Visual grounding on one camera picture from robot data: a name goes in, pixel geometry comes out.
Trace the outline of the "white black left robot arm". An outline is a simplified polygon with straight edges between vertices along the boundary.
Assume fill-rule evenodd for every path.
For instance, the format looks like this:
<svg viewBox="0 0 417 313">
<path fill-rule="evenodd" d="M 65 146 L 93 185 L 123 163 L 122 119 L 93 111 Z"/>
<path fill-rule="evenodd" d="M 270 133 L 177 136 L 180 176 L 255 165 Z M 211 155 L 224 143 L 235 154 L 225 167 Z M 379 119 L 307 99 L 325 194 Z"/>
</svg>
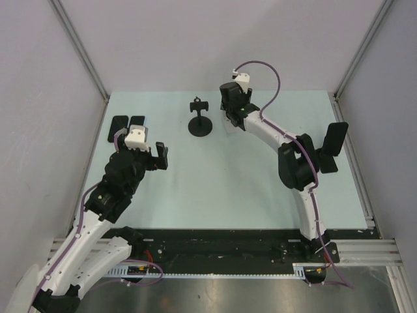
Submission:
<svg viewBox="0 0 417 313">
<path fill-rule="evenodd" d="M 89 188 L 78 221 L 54 256 L 42 268 L 29 308 L 39 312 L 75 312 L 87 292 L 114 266 L 142 257 L 143 235 L 125 226 L 93 257 L 93 246 L 128 208 L 146 171 L 166 170 L 168 148 L 156 143 L 157 156 L 140 145 L 124 144 L 105 166 L 102 180 Z"/>
</svg>

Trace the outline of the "black smartphone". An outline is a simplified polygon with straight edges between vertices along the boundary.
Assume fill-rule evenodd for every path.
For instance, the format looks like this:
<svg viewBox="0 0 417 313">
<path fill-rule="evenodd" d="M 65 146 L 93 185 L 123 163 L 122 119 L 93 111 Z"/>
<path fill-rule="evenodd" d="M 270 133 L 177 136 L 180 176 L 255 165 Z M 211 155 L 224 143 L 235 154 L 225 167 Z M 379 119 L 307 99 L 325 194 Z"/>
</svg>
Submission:
<svg viewBox="0 0 417 313">
<path fill-rule="evenodd" d="M 111 125 L 108 133 L 108 142 L 113 143 L 114 135 L 120 129 L 126 128 L 128 126 L 129 117 L 127 115 L 115 115 L 111 120 Z"/>
</svg>

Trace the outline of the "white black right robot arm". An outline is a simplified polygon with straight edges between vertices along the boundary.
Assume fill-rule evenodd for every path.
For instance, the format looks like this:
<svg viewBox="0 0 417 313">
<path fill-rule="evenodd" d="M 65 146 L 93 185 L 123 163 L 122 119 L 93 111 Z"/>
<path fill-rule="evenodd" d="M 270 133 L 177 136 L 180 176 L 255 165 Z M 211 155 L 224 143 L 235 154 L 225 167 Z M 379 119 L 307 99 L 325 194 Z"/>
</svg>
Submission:
<svg viewBox="0 0 417 313">
<path fill-rule="evenodd" d="M 315 189 L 318 187 L 318 162 L 311 138 L 295 136 L 261 117 L 261 110 L 250 102 L 252 90 L 244 92 L 237 82 L 220 86 L 221 111 L 235 127 L 248 132 L 271 147 L 278 156 L 278 175 L 293 192 L 300 221 L 300 253 L 307 261 L 328 255 L 330 243 L 320 218 Z"/>
</svg>

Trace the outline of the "white phone stand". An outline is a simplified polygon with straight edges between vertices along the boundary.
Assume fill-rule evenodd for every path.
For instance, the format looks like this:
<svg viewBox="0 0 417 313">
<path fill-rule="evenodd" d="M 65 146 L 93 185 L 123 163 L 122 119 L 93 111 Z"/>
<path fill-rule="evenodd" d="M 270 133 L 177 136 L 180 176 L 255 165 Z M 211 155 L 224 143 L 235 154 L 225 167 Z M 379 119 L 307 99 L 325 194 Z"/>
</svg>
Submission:
<svg viewBox="0 0 417 313">
<path fill-rule="evenodd" d="M 228 134 L 234 134 L 239 131 L 239 128 L 235 127 L 228 118 L 223 119 L 223 125 Z"/>
</svg>

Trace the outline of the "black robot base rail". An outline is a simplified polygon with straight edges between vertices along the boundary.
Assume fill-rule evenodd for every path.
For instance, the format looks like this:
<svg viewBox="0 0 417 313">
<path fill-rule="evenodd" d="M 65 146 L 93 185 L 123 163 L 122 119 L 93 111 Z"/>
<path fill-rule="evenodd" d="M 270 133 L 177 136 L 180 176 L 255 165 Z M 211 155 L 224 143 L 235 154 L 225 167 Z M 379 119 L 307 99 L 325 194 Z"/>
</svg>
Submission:
<svg viewBox="0 0 417 313">
<path fill-rule="evenodd" d="M 293 264 L 339 262 L 330 240 L 328 255 L 308 256 L 298 230 L 146 230 L 140 229 L 134 259 L 153 260 L 165 274 L 280 275 Z"/>
</svg>

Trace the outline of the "black phone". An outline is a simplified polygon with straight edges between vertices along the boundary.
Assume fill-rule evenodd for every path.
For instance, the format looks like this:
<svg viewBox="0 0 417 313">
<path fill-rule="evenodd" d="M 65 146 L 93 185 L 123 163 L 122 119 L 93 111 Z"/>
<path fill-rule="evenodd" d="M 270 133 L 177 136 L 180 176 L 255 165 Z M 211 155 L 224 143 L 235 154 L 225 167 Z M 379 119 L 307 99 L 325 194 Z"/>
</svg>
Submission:
<svg viewBox="0 0 417 313">
<path fill-rule="evenodd" d="M 348 127 L 347 122 L 329 124 L 322 146 L 322 152 L 325 155 L 336 157 L 340 154 Z"/>
</svg>

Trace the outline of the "black round-base phone stand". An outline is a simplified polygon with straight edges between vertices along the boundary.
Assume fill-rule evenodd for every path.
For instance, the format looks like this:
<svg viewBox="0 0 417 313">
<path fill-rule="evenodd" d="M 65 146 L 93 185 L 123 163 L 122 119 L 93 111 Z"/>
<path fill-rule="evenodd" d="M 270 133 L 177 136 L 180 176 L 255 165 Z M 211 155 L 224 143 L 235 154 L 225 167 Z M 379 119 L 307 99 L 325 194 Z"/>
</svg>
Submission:
<svg viewBox="0 0 417 313">
<path fill-rule="evenodd" d="M 199 97 L 195 97 L 190 103 L 190 112 L 197 112 L 197 116 L 193 117 L 188 123 L 188 131 L 195 137 L 205 137 L 212 131 L 212 121 L 201 114 L 202 111 L 209 110 L 209 103 L 202 101 Z"/>
</svg>

